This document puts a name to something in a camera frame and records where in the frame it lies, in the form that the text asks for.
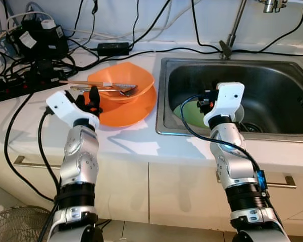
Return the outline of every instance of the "white countertop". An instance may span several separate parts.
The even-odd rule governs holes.
[[[93,60],[87,54],[77,54],[78,65],[86,65]],[[105,67],[129,61],[151,72],[158,89],[160,59],[163,57],[218,58],[214,55],[189,53],[151,53],[135,56],[119,62],[101,64],[86,72],[80,72],[71,80],[87,80],[87,76]],[[272,55],[234,54],[233,59],[263,59],[297,62],[303,68],[303,57],[281,57]],[[35,93],[18,115],[10,137],[10,153],[38,155],[38,123],[45,109],[45,100],[57,90],[68,89],[62,86]],[[0,102],[0,152],[3,152],[4,137],[11,116],[26,96]],[[99,140],[98,158],[134,160],[137,162],[166,162],[215,166],[209,143],[195,137],[167,136],[156,133],[157,105],[151,114],[141,122],[126,128],[110,128],[101,125],[97,131]],[[63,147],[68,133],[68,126],[55,116],[49,116],[42,131],[43,145],[48,157],[57,157],[62,162]],[[269,171],[303,172],[303,143],[247,140],[248,152],[255,160]]]

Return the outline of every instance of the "power adapter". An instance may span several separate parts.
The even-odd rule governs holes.
[[[100,43],[97,45],[98,56],[129,55],[129,42],[123,43]]]

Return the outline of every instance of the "electrical cable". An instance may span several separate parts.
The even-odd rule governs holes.
[[[182,104],[180,106],[180,115],[181,115],[181,119],[182,119],[182,122],[183,122],[185,128],[191,134],[193,134],[194,136],[196,136],[197,138],[199,138],[201,140],[205,140],[205,141],[209,141],[209,142],[214,142],[214,143],[230,146],[232,148],[235,148],[236,150],[239,150],[240,152],[242,152],[251,161],[251,163],[253,164],[253,167],[254,167],[255,171],[259,171],[260,170],[259,165],[257,164],[257,162],[254,160],[254,158],[246,150],[242,149],[241,147],[239,147],[239,146],[237,146],[235,144],[232,144],[232,143],[229,143],[229,142],[226,142],[226,141],[216,140],[216,139],[212,139],[212,138],[207,138],[207,137],[201,136],[201,135],[197,134],[195,131],[193,131],[190,128],[190,126],[187,124],[187,122],[186,122],[186,120],[184,118],[183,108],[184,108],[184,106],[185,106],[186,103],[188,103],[189,101],[191,101],[194,98],[199,98],[199,97],[202,97],[202,95],[201,94],[193,95],[193,96],[187,98],[184,102],[182,102]]]
[[[192,5],[192,13],[193,13],[193,22],[194,22],[194,29],[195,29],[195,34],[196,34],[196,39],[197,39],[197,43],[199,46],[204,46],[204,47],[210,47],[210,48],[213,48],[217,51],[220,51],[218,48],[216,48],[215,46],[213,45],[210,45],[210,44],[202,44],[200,42],[200,38],[199,38],[199,35],[198,35],[198,29],[197,29],[197,22],[196,22],[196,16],[195,16],[195,7],[194,7],[194,0],[191,0],[191,5]]]
[[[2,62],[3,62],[4,67],[3,67],[2,71],[0,72],[0,76],[6,71],[6,68],[7,68],[7,59],[6,59],[6,57],[3,54],[1,54],[1,56],[2,56],[2,60],[3,60]]]
[[[162,27],[162,30],[156,36],[154,36],[153,38],[147,39],[146,41],[152,41],[154,39],[157,39],[165,31],[165,27],[167,26],[168,21],[170,19],[170,14],[171,14],[171,10],[172,10],[172,3],[173,3],[173,1],[171,1],[169,6],[168,6],[167,17],[166,17],[164,26]]]
[[[94,27],[95,27],[95,14],[93,14],[93,24],[92,24],[92,31],[91,31],[90,37],[89,37],[89,39],[88,39],[84,44],[80,44],[80,43],[76,42],[75,40],[71,40],[70,38],[67,38],[68,40],[71,40],[71,41],[73,41],[74,43],[76,43],[76,44],[78,45],[76,48],[72,49],[72,50],[70,51],[69,54],[72,54],[72,53],[73,53],[74,51],[76,51],[79,47],[82,47],[83,49],[87,50],[86,47],[85,47],[85,45],[86,45],[88,42],[90,42],[90,40],[91,40],[91,38],[92,38],[92,35],[93,35],[93,32],[94,32]]]
[[[111,223],[111,219],[109,219],[102,227],[101,227],[101,232],[103,232],[103,229],[109,224]]]
[[[274,54],[274,55],[281,55],[281,56],[301,56],[303,57],[303,54],[287,54],[287,53],[275,53],[275,52],[268,52],[268,51],[263,51],[263,52],[258,52],[258,51],[251,51],[251,50],[246,50],[246,49],[235,49],[232,51],[233,53],[251,53],[251,54]]]
[[[132,42],[131,45],[128,46],[129,49],[130,49],[135,43],[137,43],[138,41],[140,41],[141,39],[143,39],[144,37],[146,37],[146,35],[148,35],[148,33],[149,33],[150,30],[155,26],[156,22],[158,21],[158,19],[160,18],[160,16],[161,16],[162,13],[164,12],[166,6],[169,4],[170,1],[171,1],[171,0],[167,0],[167,1],[165,2],[165,4],[163,5],[162,9],[160,10],[160,12],[158,13],[158,15],[157,15],[156,18],[154,19],[153,23],[150,25],[150,27],[146,30],[145,33],[143,33],[139,38],[137,38],[134,42]],[[90,68],[92,68],[92,67],[95,67],[96,65],[98,65],[98,64],[100,64],[100,63],[102,63],[102,62],[107,61],[108,59],[110,59],[110,58],[112,58],[112,57],[114,57],[114,56],[117,56],[118,54],[114,54],[114,55],[111,55],[111,56],[107,56],[107,57],[105,57],[105,58],[103,58],[103,59],[101,59],[101,60],[98,59],[98,60],[92,62],[91,64],[88,64],[87,66],[84,66],[84,67],[77,67],[76,69],[77,69],[78,71],[86,71],[86,70],[88,70],[88,69],[90,69]]]
[[[68,38],[73,37],[74,34],[75,34],[75,31],[76,31],[76,28],[77,28],[77,23],[79,22],[79,18],[80,18],[80,14],[81,14],[82,5],[83,5],[83,0],[81,0],[79,10],[77,12],[77,17],[76,17],[76,21],[75,21],[75,25],[74,25],[74,31],[70,36],[67,36]]]
[[[196,0],[194,2],[194,6],[196,6],[198,3],[200,3],[201,0]],[[191,5],[188,5],[186,8],[184,8],[181,12],[179,12],[172,20],[171,22],[166,26],[166,27],[163,27],[163,28],[153,28],[151,31],[162,31],[162,30],[166,30],[168,28],[170,28],[175,22],[176,20],[178,20],[184,13],[186,13],[188,10],[191,9]],[[79,32],[79,33],[86,33],[86,34],[90,34],[89,31],[86,31],[86,30],[76,30],[76,29],[63,29],[63,30],[66,30],[66,31],[75,31],[75,32]],[[138,29],[135,31],[135,33],[140,33],[140,32],[145,32],[146,29]],[[93,33],[94,36],[101,36],[103,38],[107,38],[107,39],[123,39],[127,36],[130,36],[132,35],[132,32],[128,32],[128,33],[125,33],[121,36],[114,36],[114,35],[110,35],[110,34],[106,34],[106,33]]]
[[[7,55],[6,53],[3,53],[2,51],[0,51],[0,54],[1,54],[2,56],[5,56],[5,57],[8,57],[8,58],[12,59],[13,61],[16,61],[15,58],[13,58],[13,57]]]
[[[173,51],[173,50],[189,50],[189,51],[193,51],[193,52],[196,52],[196,53],[199,53],[199,54],[216,54],[216,53],[220,53],[219,51],[211,51],[211,52],[203,52],[203,51],[199,51],[199,50],[196,50],[196,49],[191,49],[191,48],[187,48],[187,47],[176,47],[176,48],[171,48],[171,49],[164,49],[164,50],[146,50],[146,51],[142,51],[142,52],[138,52],[138,53],[135,53],[135,54],[132,54],[132,55],[129,55],[129,56],[126,56],[126,57],[122,57],[122,58],[111,58],[111,59],[102,59],[100,60],[100,63],[103,63],[103,62],[108,62],[108,61],[123,61],[125,59],[129,59],[129,58],[132,58],[134,56],[137,56],[137,55],[140,55],[140,54],[147,54],[147,53],[164,53],[164,52],[170,52],[170,51]],[[78,71],[85,71],[86,70],[86,67],[76,67],[76,69]]]
[[[3,0],[3,4],[4,4],[4,8],[5,8],[6,19],[8,19],[9,15],[8,15],[8,8],[7,8],[6,0]]]
[[[37,242],[42,242],[44,237],[45,237],[45,234],[46,234],[46,231],[48,229],[48,226],[50,225],[53,217],[54,217],[54,214],[55,212],[57,211],[57,208],[58,208],[58,202],[56,202],[52,208],[52,210],[50,211],[49,215],[48,215],[48,218],[46,219],[45,221],[45,224],[44,226],[42,227],[41,231],[40,231],[40,234],[39,234],[39,237],[37,239]]]
[[[303,0],[288,0],[288,3],[303,4]]]
[[[74,39],[70,39],[68,38],[67,40],[72,41],[73,43],[77,44],[79,47],[81,47],[82,49],[85,49],[87,52],[93,54],[96,58],[100,59],[100,57],[94,53],[93,51],[91,51],[89,48],[85,47],[84,45],[80,44],[79,42],[75,41]]]
[[[26,12],[26,13],[21,13],[21,14],[16,14],[16,15],[12,15],[10,17],[7,18],[7,33],[9,34],[10,33],[10,30],[8,25],[9,25],[9,21],[13,18],[16,18],[16,17],[20,17],[20,16],[24,16],[24,15],[28,15],[28,14],[43,14],[43,15],[46,15],[48,16],[50,19],[54,20],[53,17],[51,15],[49,15],[48,13],[45,13],[45,12],[41,12],[41,11],[31,11],[31,12]]]
[[[26,105],[26,103],[28,102],[28,100],[32,97],[33,93],[29,94],[27,96],[27,98],[22,102],[22,104],[18,107],[18,109],[16,110],[16,112],[14,113],[14,115],[12,116],[9,125],[7,127],[7,132],[6,132],[6,136],[5,136],[5,142],[4,142],[4,154],[5,154],[5,158],[7,161],[8,166],[10,167],[10,169],[17,175],[17,177],[19,177],[21,180],[23,180],[27,185],[29,185],[38,195],[40,195],[42,198],[45,198],[46,200],[49,201],[53,201],[53,199],[45,196],[44,194],[42,194],[32,183],[30,183],[30,181],[28,181],[25,177],[23,177],[12,165],[11,160],[9,158],[9,154],[8,154],[8,143],[9,143],[9,135],[11,132],[11,128],[12,125],[14,124],[14,121],[17,117],[17,115],[20,113],[21,109]]]
[[[48,111],[45,111],[39,121],[39,126],[38,126],[38,134],[37,134],[37,140],[38,140],[38,146],[39,146],[39,151],[40,151],[40,155],[45,163],[45,166],[50,174],[50,176],[52,177],[53,181],[54,181],[54,184],[55,184],[55,188],[56,188],[56,193],[59,194],[60,193],[60,185],[59,185],[59,181],[57,180],[46,156],[45,156],[45,153],[44,153],[44,149],[43,149],[43,146],[42,146],[42,141],[41,141],[41,130],[42,130],[42,126],[43,126],[43,123],[44,123],[44,120],[46,118],[46,116],[49,115],[49,112]]]
[[[103,222],[101,222],[101,223],[98,223],[97,226],[100,226],[100,225],[102,225],[102,224],[105,224],[105,223],[107,223],[109,220],[111,220],[111,219],[107,219],[107,220],[105,220],[105,221],[103,221]]]
[[[272,42],[270,42],[268,45],[266,45],[264,48],[262,48],[261,50],[259,50],[258,52],[263,52],[264,50],[268,49],[270,46],[272,46],[274,43],[276,43],[277,41],[279,41],[280,39],[286,37],[287,35],[290,35],[292,33],[294,33],[296,30],[299,29],[299,27],[302,25],[303,23],[303,12],[302,12],[302,16],[301,19],[298,23],[298,25],[291,31],[287,32],[286,34],[281,35],[280,37],[278,37],[277,39],[273,40]]]
[[[139,19],[139,0],[137,0],[136,9],[137,9],[137,16],[136,16],[135,22],[134,22],[134,24],[132,26],[132,42],[133,43],[135,42],[135,28],[136,28],[136,24],[137,24],[138,19]]]

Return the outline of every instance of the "white cabinet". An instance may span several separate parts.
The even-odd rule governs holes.
[[[39,155],[22,154],[22,163],[43,164]],[[11,161],[18,157],[11,154]],[[59,165],[62,157],[47,156],[50,164]],[[100,218],[148,222],[148,163],[99,158],[95,187],[95,207]],[[51,198],[56,194],[52,178],[45,168],[15,166],[37,189]],[[54,169],[59,178],[59,169]],[[0,187],[28,205],[51,209],[53,203],[37,195],[8,167],[0,154]]]
[[[219,190],[214,168],[151,163],[150,223],[220,229]]]
[[[291,175],[296,189],[269,188],[269,192],[287,233],[303,236],[303,174]],[[270,183],[285,183],[282,173],[267,172],[266,177]],[[215,168],[152,163],[149,196],[151,223],[235,231]]]

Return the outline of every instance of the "black cable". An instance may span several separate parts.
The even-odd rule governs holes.
[[[93,14],[93,24],[92,24],[92,31],[91,31],[91,34],[90,34],[90,36],[89,36],[89,39],[84,43],[84,44],[80,44],[80,43],[78,43],[78,42],[76,42],[75,40],[72,40],[72,39],[70,39],[70,38],[68,38],[68,40],[71,40],[71,41],[73,41],[74,43],[76,43],[78,46],[76,47],[76,48],[74,48],[74,49],[72,49],[70,52],[69,52],[69,54],[72,54],[74,51],[76,51],[79,47],[82,47],[83,49],[85,49],[85,50],[87,50],[86,49],[86,47],[85,47],[85,45],[88,43],[88,42],[90,42],[90,40],[91,40],[91,38],[92,38],[92,35],[93,35],[93,32],[94,32],[94,27],[95,27],[95,14]]]
[[[21,109],[26,105],[26,103],[28,102],[28,100],[32,97],[33,93],[29,94],[28,97],[23,101],[23,103],[18,107],[18,109],[16,110],[16,112],[14,113],[14,115],[12,116],[10,123],[8,125],[7,128],[7,132],[6,132],[6,136],[5,136],[5,142],[4,142],[4,154],[5,154],[5,158],[7,161],[8,166],[10,167],[10,169],[21,179],[23,180],[27,185],[29,185],[38,195],[40,195],[42,198],[45,198],[46,200],[49,201],[53,201],[53,199],[45,196],[44,194],[42,194],[33,184],[31,184],[25,177],[23,177],[12,165],[11,160],[9,158],[8,155],[8,142],[9,142],[9,135],[11,132],[11,128],[12,125],[14,124],[14,121],[17,117],[17,115],[20,113]]]
[[[302,12],[302,16],[301,16],[301,20],[299,21],[298,25],[291,31],[287,32],[286,34],[281,35],[280,37],[278,37],[277,39],[273,40],[272,42],[270,42],[268,45],[266,45],[264,48],[262,48],[261,50],[259,50],[258,52],[263,52],[264,50],[268,49],[271,45],[273,45],[274,43],[276,43],[278,40],[286,37],[287,35],[290,35],[292,33],[294,33],[296,30],[299,29],[299,27],[302,25],[303,23],[303,12]]]
[[[107,220],[105,220],[105,221],[103,221],[103,222],[101,222],[101,223],[98,223],[97,226],[100,226],[100,225],[102,225],[102,224],[105,224],[105,223],[107,223],[109,220],[111,220],[111,219],[107,219]]]
[[[13,58],[13,57],[11,57],[11,56],[7,55],[6,53],[3,53],[2,51],[0,51],[0,54],[1,54],[2,56],[8,57],[8,58],[10,58],[10,59],[12,59],[12,60],[16,61],[16,59],[15,59],[15,58]]]
[[[54,214],[55,212],[57,211],[57,208],[58,208],[58,203],[56,202],[52,208],[52,210],[50,211],[49,215],[48,215],[48,218],[46,219],[45,221],[45,224],[43,225],[42,229],[41,229],[41,232],[39,234],[39,237],[37,239],[37,242],[42,242],[44,237],[45,237],[45,234],[46,234],[46,231],[48,229],[48,226],[50,225],[50,223],[52,222],[52,219],[54,217]]]
[[[6,0],[3,0],[3,4],[4,4],[4,8],[5,8],[5,15],[6,15],[6,19],[8,19],[8,8],[7,8],[7,2]]]
[[[40,151],[40,155],[45,163],[45,166],[50,174],[50,176],[52,177],[53,181],[54,181],[54,184],[55,184],[55,188],[56,188],[56,193],[59,194],[60,193],[60,185],[59,185],[59,181],[57,180],[46,156],[45,156],[45,153],[44,153],[44,149],[43,149],[43,146],[42,146],[42,141],[41,141],[41,130],[42,130],[42,125],[44,123],[44,120],[46,118],[46,116],[49,115],[49,112],[45,111],[39,121],[39,126],[38,126],[38,134],[37,134],[37,140],[38,140],[38,146],[39,146],[39,151]]]
[[[279,215],[278,215],[278,213],[276,212],[276,210],[275,210],[273,204],[271,203],[270,198],[269,198],[269,197],[265,197],[265,201],[266,201],[268,207],[270,207],[270,208],[273,209],[273,211],[274,211],[274,213],[275,213],[275,216],[276,216],[276,218],[277,218],[277,221],[281,224],[282,227],[284,227],[283,224],[282,224],[281,218],[279,217]]]
[[[135,42],[135,28],[136,28],[138,19],[139,19],[139,0],[137,0],[137,16],[136,16],[135,22],[132,26],[132,42],[133,43]]]
[[[195,34],[196,34],[196,39],[197,39],[197,43],[199,46],[206,46],[206,47],[211,47],[219,52],[221,52],[218,48],[216,48],[215,46],[213,45],[210,45],[210,44],[202,44],[200,42],[200,38],[199,38],[199,35],[198,35],[198,29],[197,29],[197,22],[196,22],[196,16],[195,16],[195,7],[194,7],[194,0],[191,0],[191,5],[192,5],[192,13],[193,13],[193,22],[194,22],[194,28],[195,28]]]
[[[81,0],[80,2],[80,7],[79,7],[79,10],[77,12],[77,17],[76,17],[76,21],[75,21],[75,25],[74,25],[74,30],[76,30],[77,28],[77,23],[79,22],[79,18],[80,18],[80,14],[81,14],[81,9],[82,9],[82,5],[83,5],[83,0]],[[70,36],[67,36],[68,38],[71,38],[73,37],[75,34],[75,31],[73,31],[73,33],[70,35]]]
[[[235,148],[236,150],[239,150],[240,152],[242,152],[250,161],[251,163],[253,164],[253,167],[255,169],[255,171],[259,171],[260,168],[259,168],[259,165],[257,164],[257,162],[254,160],[254,158],[244,149],[242,149],[241,147],[235,145],[235,144],[232,144],[232,143],[229,143],[229,142],[226,142],[226,141],[222,141],[222,140],[216,140],[216,139],[212,139],[212,138],[207,138],[207,137],[204,137],[204,136],[201,136],[199,134],[197,134],[195,131],[193,131],[190,126],[187,124],[185,118],[184,118],[184,115],[183,115],[183,108],[185,106],[186,103],[188,103],[190,100],[194,99],[194,98],[197,98],[197,97],[202,97],[201,94],[196,94],[196,95],[193,95],[189,98],[187,98],[180,106],[180,115],[181,115],[181,119],[182,119],[182,122],[185,126],[185,128],[191,133],[193,134],[194,136],[196,136],[197,138],[199,139],[202,139],[202,140],[205,140],[205,141],[209,141],[209,142],[214,142],[214,143],[218,143],[218,144],[222,144],[222,145],[227,145],[227,146],[230,146],[232,148]]]
[[[102,227],[101,227],[101,232],[103,232],[103,229],[109,224],[111,223],[111,219],[109,219]]]
[[[251,51],[246,49],[235,49],[232,51],[233,53],[251,53],[251,54],[274,54],[274,55],[281,55],[281,56],[301,56],[303,57],[303,54],[286,54],[286,53],[275,53],[275,52],[258,52],[258,51]]]
[[[154,19],[153,23],[150,25],[150,27],[145,31],[145,33],[143,33],[139,38],[137,38],[134,42],[132,42],[131,45],[128,46],[129,49],[131,49],[131,47],[139,42],[141,39],[145,38],[146,35],[149,34],[149,32],[153,29],[153,27],[155,26],[156,22],[158,21],[158,19],[160,18],[160,16],[162,15],[162,13],[164,12],[165,8],[167,7],[167,5],[170,3],[171,0],[167,0],[165,2],[165,4],[163,5],[162,9],[160,10],[160,12],[157,14],[156,18]],[[110,55],[110,56],[107,56],[101,60],[96,60],[94,62],[92,62],[91,64],[88,64],[87,66],[84,66],[84,67],[77,67],[76,69],[78,71],[86,71],[86,70],[89,70],[91,69],[92,67],[95,67],[96,65],[102,63],[102,62],[105,62],[107,61],[108,59],[112,58],[112,57],[115,57],[117,56],[118,54],[114,54],[114,55]]]
[[[100,63],[103,62],[108,62],[108,61],[123,61],[125,59],[129,59],[132,58],[134,56],[140,55],[140,54],[147,54],[147,53],[164,53],[164,52],[169,52],[169,51],[173,51],[173,50],[179,50],[179,49],[185,49],[185,50],[190,50],[196,53],[200,53],[200,54],[216,54],[216,53],[220,53],[219,51],[211,51],[211,52],[203,52],[203,51],[199,51],[196,49],[191,49],[191,48],[186,48],[186,47],[176,47],[176,48],[171,48],[171,49],[164,49],[164,50],[146,50],[146,51],[142,51],[142,52],[138,52],[123,58],[112,58],[112,59],[102,59]],[[86,68],[86,67],[76,67],[77,70],[82,71],[82,68]]]
[[[7,59],[6,59],[6,57],[5,57],[5,55],[3,53],[0,52],[0,55],[3,58],[3,64],[4,64],[4,68],[3,68],[3,70],[0,73],[0,75],[2,75],[5,72],[6,68],[7,68]]]
[[[91,49],[89,49],[88,47],[85,47],[84,45],[80,44],[79,42],[75,41],[74,39],[70,39],[68,38],[67,40],[72,41],[73,43],[77,44],[79,47],[81,47],[82,49],[85,49],[87,52],[93,54],[96,58],[100,59],[100,57],[94,53]]]

